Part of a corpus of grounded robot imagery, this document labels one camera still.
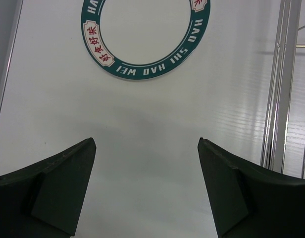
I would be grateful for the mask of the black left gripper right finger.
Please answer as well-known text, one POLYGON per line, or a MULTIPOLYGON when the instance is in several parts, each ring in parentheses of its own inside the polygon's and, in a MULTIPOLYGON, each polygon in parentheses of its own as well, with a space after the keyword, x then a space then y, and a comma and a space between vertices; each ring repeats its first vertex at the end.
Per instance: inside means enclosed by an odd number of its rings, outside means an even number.
POLYGON ((198 153, 220 238, 305 238, 305 179, 268 170, 204 138, 198 153))

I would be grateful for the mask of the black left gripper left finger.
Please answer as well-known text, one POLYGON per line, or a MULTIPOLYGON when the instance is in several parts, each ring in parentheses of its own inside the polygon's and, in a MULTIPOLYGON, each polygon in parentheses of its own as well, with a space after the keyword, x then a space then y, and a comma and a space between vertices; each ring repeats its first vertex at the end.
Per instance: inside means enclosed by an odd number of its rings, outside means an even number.
POLYGON ((93 138, 0 176, 0 238, 75 236, 96 155, 93 138))

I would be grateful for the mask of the metal wire dish rack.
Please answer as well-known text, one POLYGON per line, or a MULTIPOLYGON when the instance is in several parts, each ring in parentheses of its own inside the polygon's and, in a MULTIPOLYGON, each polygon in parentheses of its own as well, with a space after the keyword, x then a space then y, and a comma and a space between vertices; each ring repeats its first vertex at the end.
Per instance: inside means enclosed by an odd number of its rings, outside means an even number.
POLYGON ((260 165, 281 174, 285 168, 296 51, 305 49, 305 44, 297 42, 299 31, 305 29, 305 25, 299 25, 301 8, 300 0, 280 2, 264 123, 260 165))

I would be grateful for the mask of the green rimmed white plate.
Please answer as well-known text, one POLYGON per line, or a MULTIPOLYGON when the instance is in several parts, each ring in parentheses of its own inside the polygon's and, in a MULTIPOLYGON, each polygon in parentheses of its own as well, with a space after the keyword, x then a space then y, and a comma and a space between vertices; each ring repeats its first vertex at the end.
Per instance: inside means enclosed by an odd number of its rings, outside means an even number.
POLYGON ((85 0, 81 11, 81 33, 93 61, 109 74, 130 81, 162 76, 182 64, 196 49, 206 31, 210 17, 209 0, 191 0, 190 21, 180 44, 167 56, 147 64, 127 63, 116 57, 105 45, 101 33, 104 0, 85 0))

